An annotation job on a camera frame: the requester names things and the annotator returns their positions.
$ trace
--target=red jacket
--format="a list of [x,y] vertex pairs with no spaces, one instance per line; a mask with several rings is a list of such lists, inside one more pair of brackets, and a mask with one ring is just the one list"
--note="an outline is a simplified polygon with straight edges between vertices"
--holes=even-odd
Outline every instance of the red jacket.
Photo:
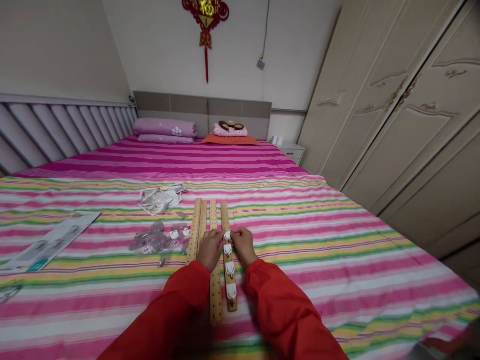
[[[276,265],[257,260],[246,270],[246,292],[263,336],[288,359],[348,360],[310,299]],[[99,357],[170,359],[191,316],[210,298],[210,273],[199,262],[181,268],[163,292]]]

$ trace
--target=wooden strip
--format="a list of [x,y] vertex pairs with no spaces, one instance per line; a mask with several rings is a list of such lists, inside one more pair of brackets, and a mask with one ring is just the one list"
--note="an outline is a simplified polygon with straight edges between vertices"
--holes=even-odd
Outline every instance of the wooden strip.
[[200,210],[200,227],[198,231],[198,246],[196,247],[196,254],[199,254],[200,250],[200,242],[204,238],[205,233],[207,232],[207,200],[203,200],[201,202],[201,210]]
[[190,242],[188,243],[188,254],[186,256],[186,264],[190,264],[197,259],[197,250],[199,246],[199,226],[200,226],[200,210],[202,207],[202,198],[195,200],[195,208],[193,210],[193,220],[191,221]]
[[[210,201],[210,230],[219,228],[217,217],[217,200]],[[222,284],[220,278],[220,261],[211,272],[210,277],[210,324],[215,327],[222,323]]]
[[[230,231],[230,221],[229,221],[229,208],[228,204],[226,201],[221,202],[221,227],[222,230],[228,232]],[[230,257],[227,257],[225,252],[223,252],[223,265],[224,265],[224,274],[225,274],[225,291],[227,291],[227,285],[228,284],[235,284],[237,285],[237,280],[235,273],[233,273],[233,278],[231,278],[227,274],[227,263],[233,263],[234,262],[235,255],[232,252]],[[238,307],[237,307],[237,296],[231,301],[228,296],[226,297],[226,304],[227,304],[227,309],[229,313],[236,312]]]

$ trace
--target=red tassel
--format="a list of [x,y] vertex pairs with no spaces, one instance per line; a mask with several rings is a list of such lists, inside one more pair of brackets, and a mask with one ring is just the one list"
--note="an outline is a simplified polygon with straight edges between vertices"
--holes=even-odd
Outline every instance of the red tassel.
[[206,83],[209,83],[209,50],[205,46],[205,70],[206,70]]

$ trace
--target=chinese knot ornament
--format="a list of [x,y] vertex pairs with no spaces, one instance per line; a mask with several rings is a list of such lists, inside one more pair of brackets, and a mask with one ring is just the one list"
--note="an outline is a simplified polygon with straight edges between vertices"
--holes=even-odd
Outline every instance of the chinese knot ornament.
[[212,49],[210,30],[227,21],[230,15],[229,7],[222,0],[182,0],[183,8],[190,11],[197,24],[200,24],[200,46],[205,47],[206,82],[209,82],[209,53]]

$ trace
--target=white nightstand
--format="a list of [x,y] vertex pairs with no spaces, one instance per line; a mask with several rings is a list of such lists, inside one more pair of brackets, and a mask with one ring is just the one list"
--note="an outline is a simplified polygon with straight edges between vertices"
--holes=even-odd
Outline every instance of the white nightstand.
[[290,159],[292,159],[295,164],[300,165],[300,161],[302,161],[302,156],[304,155],[305,148],[301,147],[300,145],[291,143],[291,142],[283,142],[281,145],[277,145],[282,153],[287,155]]

